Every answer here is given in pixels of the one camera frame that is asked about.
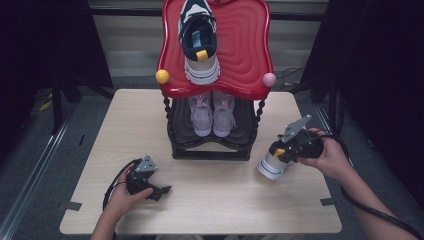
light wood tabletop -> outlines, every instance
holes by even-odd
[[[142,200],[116,228],[125,234],[280,234],[336,233],[341,223],[323,175],[293,164],[278,181],[256,168],[277,134],[299,119],[290,93],[271,92],[265,101],[249,161],[175,160],[159,90],[118,90],[60,225],[64,234],[91,234],[104,194],[131,160],[150,155],[158,170],[149,182],[172,186],[159,202]],[[197,150],[229,151],[216,143]]]

forearm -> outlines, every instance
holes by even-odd
[[[113,234],[118,221],[119,218],[109,214],[108,212],[103,212],[97,221],[96,228],[91,235],[91,240],[113,239]]]
[[[340,183],[355,201],[396,218],[355,171],[349,172]],[[355,212],[368,239],[415,239],[407,231],[365,210],[355,207]]]

red tray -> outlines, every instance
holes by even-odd
[[[164,96],[187,98],[221,90],[239,98],[261,100],[270,87],[263,83],[273,73],[268,50],[269,8],[263,0],[208,1],[216,18],[219,78],[208,85],[192,84],[184,72],[184,54],[178,41],[178,20],[185,0],[167,0],[162,10],[165,39],[158,70],[170,78],[159,84]]]

person's right hand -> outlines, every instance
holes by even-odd
[[[318,135],[325,135],[324,131],[311,128],[309,131],[316,132]],[[354,172],[338,142],[329,137],[322,138],[324,150],[319,158],[298,158],[298,162],[314,167],[324,175],[334,178],[341,182],[346,174]]]

hand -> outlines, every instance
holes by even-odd
[[[133,165],[128,166],[122,172],[121,176],[119,176],[118,184],[115,186],[115,189],[113,190],[109,202],[104,210],[104,212],[107,212],[116,220],[119,220],[125,213],[131,210],[137,202],[141,199],[147,198],[153,192],[152,188],[144,189],[134,195],[131,195],[128,192],[125,180],[132,166]]]
[[[316,132],[320,136],[325,135],[325,132],[316,128],[311,128],[309,131]],[[347,177],[348,173],[355,170],[350,165],[338,142],[329,137],[324,137],[322,141],[324,142],[324,150],[319,158],[298,158],[297,160],[341,182]]]

